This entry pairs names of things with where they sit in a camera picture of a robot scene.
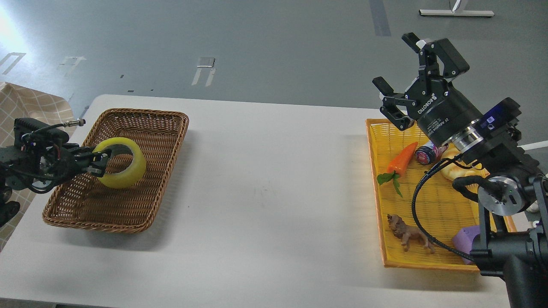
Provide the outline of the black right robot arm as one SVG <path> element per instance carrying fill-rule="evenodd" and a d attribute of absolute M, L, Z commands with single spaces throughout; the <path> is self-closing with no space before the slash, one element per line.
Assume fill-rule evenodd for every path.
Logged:
<path fill-rule="evenodd" d="M 381 113 L 399 130 L 417 124 L 436 146 L 453 144 L 458 160 L 481 164 L 489 175 L 459 177 L 453 188 L 478 204 L 480 232 L 471 253 L 440 247 L 473 261 L 481 275 L 501 278 L 512 308 L 547 306 L 547 177 L 539 162 L 518 146 L 519 104 L 501 100 L 482 114 L 453 80 L 469 65 L 446 39 L 425 41 L 402 35 L 417 53 L 417 78 L 397 93 L 382 77 L 372 83 L 382 100 Z"/>

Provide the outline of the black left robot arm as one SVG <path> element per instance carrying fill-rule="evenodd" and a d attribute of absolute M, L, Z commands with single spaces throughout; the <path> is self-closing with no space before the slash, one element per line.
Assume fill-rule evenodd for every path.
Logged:
<path fill-rule="evenodd" d="M 11 200 L 14 191 L 44 194 L 80 174 L 104 176 L 113 152 L 70 143 L 63 129 L 76 125 L 85 125 L 84 119 L 53 125 L 33 118 L 15 119 L 14 144 L 0 151 L 1 226 L 19 213 L 20 203 Z"/>

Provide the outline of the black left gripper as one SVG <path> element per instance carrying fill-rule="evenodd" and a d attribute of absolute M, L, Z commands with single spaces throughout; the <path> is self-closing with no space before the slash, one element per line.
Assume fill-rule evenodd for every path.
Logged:
<path fill-rule="evenodd" d="M 61 150 L 61 177 L 71 180 L 79 174 L 90 173 L 94 177 L 103 177 L 106 172 L 112 150 L 94 151 L 94 146 L 63 146 Z"/>

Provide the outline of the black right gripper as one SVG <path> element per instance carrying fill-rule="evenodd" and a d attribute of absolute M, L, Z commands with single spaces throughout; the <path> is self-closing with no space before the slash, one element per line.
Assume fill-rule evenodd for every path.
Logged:
<path fill-rule="evenodd" d="M 405 94 L 396 93 L 383 77 L 374 78 L 372 84 L 382 101 L 379 110 L 400 131 L 411 128 L 417 121 L 431 142 L 445 145 L 453 135 L 482 117 L 451 83 L 468 72 L 470 65 L 447 38 L 425 41 L 415 33 L 405 33 L 402 40 L 418 55 L 418 77 Z M 399 107 L 409 107 L 408 115 Z"/>

